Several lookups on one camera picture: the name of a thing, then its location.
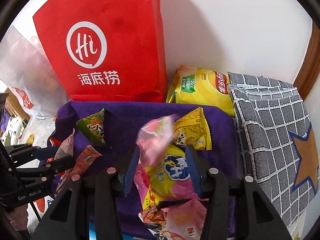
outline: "red snack package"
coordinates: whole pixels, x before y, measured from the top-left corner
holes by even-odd
[[[48,0],[33,20],[73,100],[163,102],[160,0]]]
[[[76,164],[72,169],[67,170],[63,176],[60,178],[60,181],[57,186],[56,193],[58,194],[62,189],[62,185],[71,179],[72,175],[75,174],[84,174],[90,165],[101,156],[99,152],[97,152],[91,145],[88,145],[82,153],[76,159]]]

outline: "white wall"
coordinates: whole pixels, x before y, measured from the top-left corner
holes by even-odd
[[[0,93],[4,93],[8,87],[0,80]]]
[[[320,78],[313,85],[305,104],[310,115],[312,128],[315,133],[318,152],[320,152]]]
[[[31,0],[14,21],[28,40],[45,1]],[[168,82],[181,64],[293,82],[312,26],[296,0],[161,0],[161,12]]]

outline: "yellow snack package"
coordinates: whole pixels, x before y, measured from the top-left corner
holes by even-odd
[[[181,65],[167,95],[167,103],[216,106],[235,116],[227,90],[229,77],[204,68]]]
[[[136,173],[134,182],[143,209],[152,203],[158,205],[160,201],[198,199],[193,191],[185,153],[172,144],[157,165],[144,167]]]
[[[192,144],[196,150],[212,150],[210,130],[202,107],[177,120],[173,130],[176,145],[186,147]]]

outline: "haidilao logo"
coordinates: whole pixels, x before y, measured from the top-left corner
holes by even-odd
[[[84,68],[99,67],[107,54],[107,40],[102,30],[91,22],[78,22],[67,35],[70,57]]]

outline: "snack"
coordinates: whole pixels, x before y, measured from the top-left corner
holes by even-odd
[[[91,166],[91,164],[101,156],[99,152],[97,152],[91,145],[88,145],[82,153],[76,159],[76,164],[73,168],[67,170],[63,176],[60,178],[60,181],[57,186],[56,193],[58,194],[62,189],[62,185],[71,179],[74,174],[83,174],[87,171],[87,169]]]
[[[74,135],[75,135],[75,129],[73,129],[72,134],[69,135],[69,137],[61,143],[57,153],[54,156],[54,160],[58,160],[63,157],[67,157],[69,155],[73,156],[73,137],[74,137]]]
[[[229,77],[204,68],[181,65],[169,88],[167,103],[216,106],[235,116],[227,90]]]
[[[193,191],[185,153],[169,145],[154,166],[138,166],[134,176],[143,209],[152,203],[198,198]]]
[[[139,164],[155,165],[173,139],[173,117],[164,116],[151,120],[139,131],[137,144],[140,146]]]
[[[154,204],[139,213],[139,218],[158,240],[200,239],[207,209],[196,199],[158,210]]]
[[[104,111],[105,109],[103,108],[100,112],[85,117],[77,122],[77,126],[81,133],[90,140],[93,145],[106,145],[103,131]]]
[[[186,147],[192,144],[196,150],[212,150],[210,130],[202,107],[181,117],[173,128],[176,145]]]

